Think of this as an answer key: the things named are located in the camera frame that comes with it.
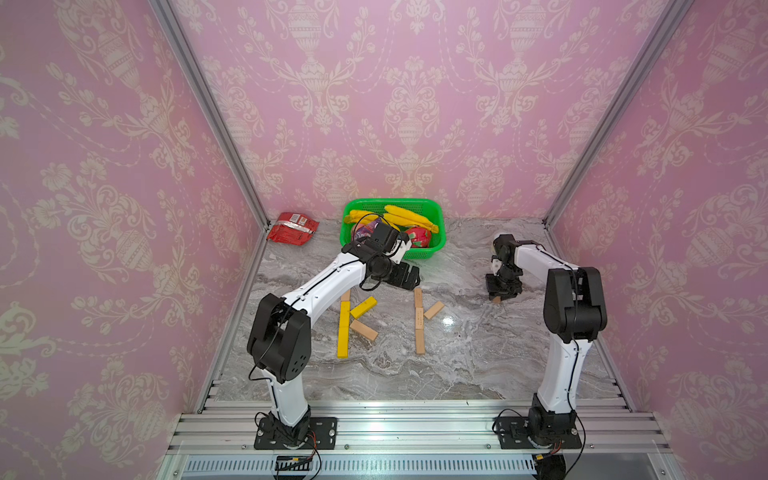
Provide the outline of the wooden block two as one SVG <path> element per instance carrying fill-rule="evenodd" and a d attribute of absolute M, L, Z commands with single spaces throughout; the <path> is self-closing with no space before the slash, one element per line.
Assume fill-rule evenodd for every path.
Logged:
<path fill-rule="evenodd" d="M 420 331 L 424 329 L 424 309 L 418 307 L 414 312 L 414 329 Z"/>

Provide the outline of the wooden block diagonal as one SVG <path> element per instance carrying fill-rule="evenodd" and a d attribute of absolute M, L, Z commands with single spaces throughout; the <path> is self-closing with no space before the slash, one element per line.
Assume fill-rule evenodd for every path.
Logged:
<path fill-rule="evenodd" d="M 431 320 L 433 319 L 438 313 L 440 313 L 444 309 L 445 305 L 443 302 L 438 301 L 435 304 L 433 304 L 430 308 L 426 309 L 424 311 L 424 318 Z"/>

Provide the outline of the wooden block three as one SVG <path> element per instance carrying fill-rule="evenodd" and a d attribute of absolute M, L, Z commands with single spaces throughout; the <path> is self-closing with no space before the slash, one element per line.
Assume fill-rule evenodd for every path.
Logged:
<path fill-rule="evenodd" d="M 425 347 L 425 335 L 423 329 L 416 329 L 414 331 L 415 338 L 415 352 L 417 355 L 424 355 L 426 353 Z"/>

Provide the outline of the wooden block one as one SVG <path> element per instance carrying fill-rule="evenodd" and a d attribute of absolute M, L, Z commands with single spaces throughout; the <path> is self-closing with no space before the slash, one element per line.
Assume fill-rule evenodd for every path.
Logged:
<path fill-rule="evenodd" d="M 423 308 L 423 291 L 421 288 L 417 287 L 413 290 L 414 294 L 414 307 L 416 309 L 422 309 Z"/>

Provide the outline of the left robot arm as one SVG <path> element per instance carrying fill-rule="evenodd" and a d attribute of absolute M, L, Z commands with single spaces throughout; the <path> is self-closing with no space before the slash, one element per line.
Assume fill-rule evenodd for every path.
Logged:
<path fill-rule="evenodd" d="M 310 360 L 314 324 L 333 303 L 368 279 L 375 286 L 387 283 L 407 291 L 419 286 L 419 268 L 403 261 L 411 246 L 406 233 L 380 223 L 370 236 L 344 245 L 302 286 L 260 300 L 246 350 L 268 385 L 272 406 L 257 421 L 257 449 L 299 448 L 312 438 L 302 372 Z"/>

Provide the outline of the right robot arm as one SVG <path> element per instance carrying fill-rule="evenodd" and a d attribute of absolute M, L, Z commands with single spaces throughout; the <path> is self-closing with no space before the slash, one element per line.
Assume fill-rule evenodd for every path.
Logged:
<path fill-rule="evenodd" d="M 527 436 L 540 447 L 565 445 L 576 434 L 576 393 L 583 365 L 607 326 L 601 274 L 560 259 L 532 240 L 499 234 L 492 242 L 489 299 L 501 302 L 522 293 L 522 277 L 542 281 L 542 310 L 550 346 L 542 383 L 528 412 Z"/>

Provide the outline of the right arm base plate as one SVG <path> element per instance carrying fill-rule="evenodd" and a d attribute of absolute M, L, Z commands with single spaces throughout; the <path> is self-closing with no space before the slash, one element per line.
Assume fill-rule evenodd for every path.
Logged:
<path fill-rule="evenodd" d="M 576 417 L 556 414 L 552 417 L 523 418 L 503 416 L 492 423 L 492 432 L 504 450 L 554 450 L 580 449 L 582 437 L 575 426 Z"/>

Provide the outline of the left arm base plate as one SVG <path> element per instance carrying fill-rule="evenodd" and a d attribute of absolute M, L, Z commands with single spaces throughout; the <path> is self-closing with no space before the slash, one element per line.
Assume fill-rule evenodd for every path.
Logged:
<path fill-rule="evenodd" d="M 255 450 L 334 450 L 338 419 L 336 417 L 305 417 L 296 426 L 286 426 L 273 414 L 259 412 L 254 423 L 257 428 L 253 442 Z"/>

